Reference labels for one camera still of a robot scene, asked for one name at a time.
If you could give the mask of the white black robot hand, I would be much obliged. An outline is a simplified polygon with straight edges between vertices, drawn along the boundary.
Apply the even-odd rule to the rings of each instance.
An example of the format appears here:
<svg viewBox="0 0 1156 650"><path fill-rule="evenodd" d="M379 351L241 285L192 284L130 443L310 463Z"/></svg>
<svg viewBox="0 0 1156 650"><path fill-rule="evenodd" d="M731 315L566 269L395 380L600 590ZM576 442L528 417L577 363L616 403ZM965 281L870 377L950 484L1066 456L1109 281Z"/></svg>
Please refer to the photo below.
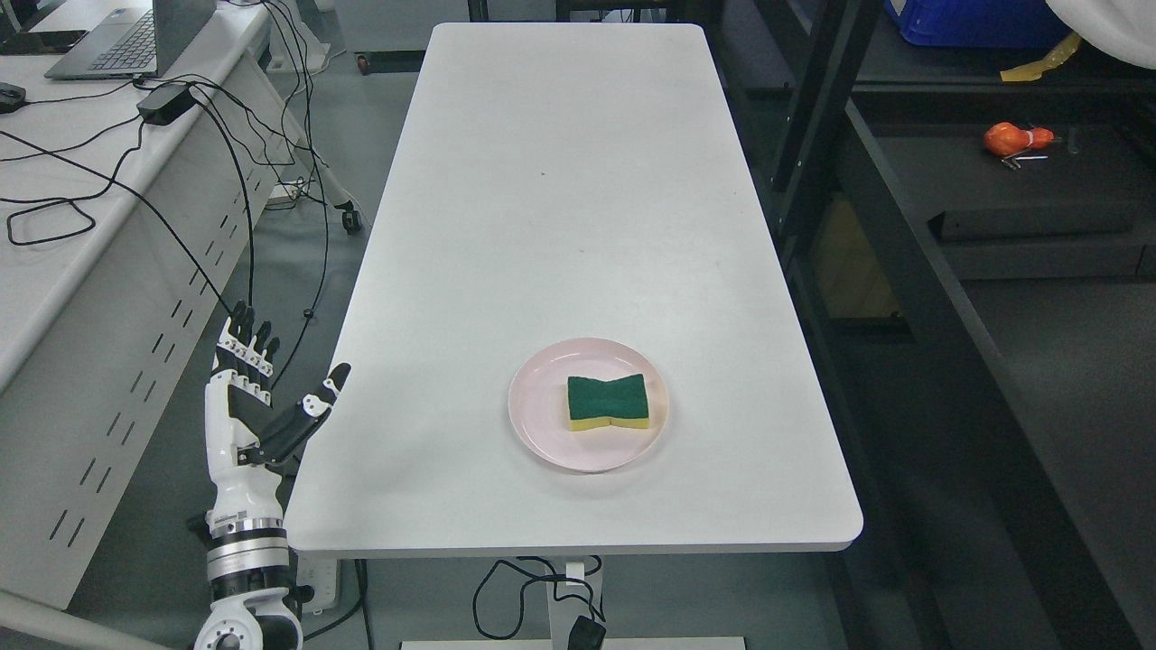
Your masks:
<svg viewBox="0 0 1156 650"><path fill-rule="evenodd" d="M206 514L213 535L234 534L255 520L277 522L280 470L329 419L351 367L340 363L292 407L274 413L273 355L280 346L271 322L238 302L220 330L205 386L205 449L216 498Z"/></svg>

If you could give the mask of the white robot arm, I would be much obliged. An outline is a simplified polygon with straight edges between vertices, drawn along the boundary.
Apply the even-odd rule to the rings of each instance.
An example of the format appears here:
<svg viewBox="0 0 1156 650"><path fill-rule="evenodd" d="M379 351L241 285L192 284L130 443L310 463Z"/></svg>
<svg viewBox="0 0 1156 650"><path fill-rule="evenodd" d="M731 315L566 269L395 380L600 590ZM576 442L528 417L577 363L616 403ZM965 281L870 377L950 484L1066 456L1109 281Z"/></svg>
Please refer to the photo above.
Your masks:
<svg viewBox="0 0 1156 650"><path fill-rule="evenodd" d="M191 649L301 649L301 616L294 593L290 551L277 518L249 518L212 529L206 518L187 522L206 548L210 613Z"/></svg>

